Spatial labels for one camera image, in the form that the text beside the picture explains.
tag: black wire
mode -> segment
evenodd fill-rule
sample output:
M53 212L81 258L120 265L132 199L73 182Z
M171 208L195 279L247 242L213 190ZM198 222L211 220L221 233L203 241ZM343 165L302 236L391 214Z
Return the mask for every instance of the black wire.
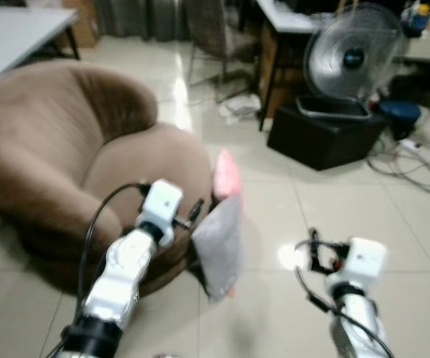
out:
M52 350L48 353L46 358L55 358L60 353L60 351L63 349L64 346L64 340L61 340Z
M402 179L404 179L404 180L412 183L413 185L417 186L421 190L424 190L424 191L430 193L430 184L421 183L418 180L415 180L415 179L411 178L410 176L408 176L408 174L410 174L412 172L415 172L416 170L421 169L421 168L427 168L428 171L430 172L430 162L428 162L427 160L425 160L424 158L422 158L422 156L420 156L420 155L416 155L416 157L411 157L411 156L407 156L407 155L401 155L401 154L399 154L397 152L392 152L392 150L398 148L398 146L394 146L391 149L386 150L385 149L386 145L384 144L384 142L381 139L379 139L378 142L381 143L382 150L380 150L377 153L372 153L371 152L370 154L368 154L368 156L366 158L367 165L372 170L374 170L375 172L378 172L380 174L383 174L383 175L387 175L387 176L391 176L391 177L395 177L395 178L402 178ZM430 147L425 146L425 145L423 146L423 148L426 148L426 149L430 150ZM380 154L390 155L390 156L392 156L395 159L395 160L393 160L392 163L388 164L389 167L391 168L391 172L387 172L385 170L382 170L382 169L376 167L373 164L371 158L375 157L376 155L380 155ZM401 169L398 161L397 161L397 159L400 158L400 157L408 158L408 159L411 159L411 160L416 160L416 161L420 162L420 165L417 166L417 167L415 167L415 168L413 168L413 169L410 169L408 171L403 171Z
M84 248L82 251L81 260L79 261L78 295L77 295L77 303L75 306L74 322L76 322L79 317L79 314L82 308L82 301L84 300L84 276L86 273L87 258L89 257L89 247L93 237L93 232L96 228L96 222L99 216L101 215L101 212L109 204L109 202L118 194L120 194L122 191L129 188L135 188L140 191L143 185L144 184L141 184L141 183L128 183L112 191L112 193L109 194L99 205L99 208L97 209L92 220L90 221L89 227L87 228L86 236L84 238Z
M333 249L333 244L331 244L329 242L307 239L307 240L303 240L301 242L298 242L295 245L294 250L298 251L302 246L304 246L304 245L311 245L313 243L318 244L318 245L324 245L324 246L326 246L328 248ZM338 316L338 317L342 317L342 318L346 319L350 324L353 324L354 326L356 326L356 327L360 328L361 330L363 330L363 332L365 332L367 334L367 336L371 340L375 341L376 343L378 343L381 346L381 348L383 349L383 351L387 354L388 358L394 358L394 355L390 351L389 347L382 341L382 339L380 339L378 337L377 334L375 334L374 332L372 332L369 328L367 328L366 326L364 326L362 323L356 321L355 319L349 317L347 314L341 312L334 305L330 304L324 298L322 298L321 296L319 296L315 291L313 291L312 289L310 289L308 287L308 285L306 284L305 279L303 278L302 271L301 271L299 265L296 266L295 274L296 274L296 278L298 278L298 281L299 281L300 285L306 291L306 293L308 295L308 299L315 298L317 301L321 302L322 305L329 312L331 312L333 315Z

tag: pink object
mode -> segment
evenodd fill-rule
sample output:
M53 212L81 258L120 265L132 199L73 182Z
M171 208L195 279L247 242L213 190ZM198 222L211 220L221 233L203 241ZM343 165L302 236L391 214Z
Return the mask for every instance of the pink object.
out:
M214 197L218 202L233 196L242 194L242 180L240 172L231 154L222 149L214 170Z

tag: brown velvet sofa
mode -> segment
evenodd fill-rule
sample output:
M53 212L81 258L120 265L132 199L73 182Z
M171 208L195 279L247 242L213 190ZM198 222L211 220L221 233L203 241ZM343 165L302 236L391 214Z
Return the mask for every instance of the brown velvet sofa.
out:
M182 216L199 198L206 203L199 220L206 215L210 160L191 134L157 122L157 107L142 84L87 63L39 63L0 78L0 213L51 282L75 288L87 226L101 199L124 183L165 178L184 190ZM103 212L88 276L134 223L141 200L127 191ZM190 233L177 229L141 294L170 282L193 258Z

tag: gray chair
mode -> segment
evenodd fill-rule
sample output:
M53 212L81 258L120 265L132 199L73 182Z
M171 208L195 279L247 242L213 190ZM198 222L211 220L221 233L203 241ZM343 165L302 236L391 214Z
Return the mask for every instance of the gray chair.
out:
M253 62L260 51L256 37L245 34L228 22L223 0L184 0L193 40L187 82L190 85L196 49L222 61L219 85L225 82L228 62Z

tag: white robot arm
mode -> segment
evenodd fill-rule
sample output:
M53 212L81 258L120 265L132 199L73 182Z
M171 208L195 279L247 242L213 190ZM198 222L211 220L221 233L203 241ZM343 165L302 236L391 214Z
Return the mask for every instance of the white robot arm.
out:
M308 293L308 300L333 315L330 331L339 356L393 358L385 344L386 332L376 304L368 296L386 263L386 248L378 242L358 237L352 237L343 244L322 242L314 229L311 229L311 240L300 242L297 248L304 244L311 246L311 270L326 275L325 290L334 306L306 286L299 268L296 274ZM337 253L333 269L320 265L319 245L326 245Z
M105 269L87 296L78 320L66 331L57 358L113 358L137 304L139 284L158 246L173 242L173 225L189 228L200 213L197 202L188 222L177 217L180 188L154 182L143 202L135 229L107 250Z

